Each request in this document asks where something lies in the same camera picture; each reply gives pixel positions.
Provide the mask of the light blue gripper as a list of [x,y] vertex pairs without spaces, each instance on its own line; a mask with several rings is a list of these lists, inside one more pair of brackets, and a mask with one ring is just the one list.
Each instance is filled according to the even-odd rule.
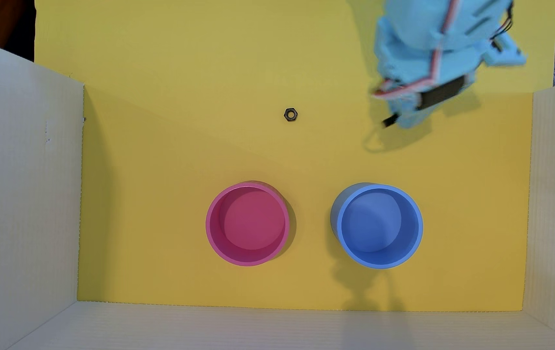
[[[403,44],[389,19],[377,21],[374,52],[378,59],[377,71],[383,78],[382,90],[412,85],[431,75],[434,52],[412,49]],[[391,116],[383,120],[383,125],[412,128],[422,123],[436,108],[475,82],[476,70],[481,63],[481,56],[474,47],[443,52],[436,64],[435,83],[388,99]]]

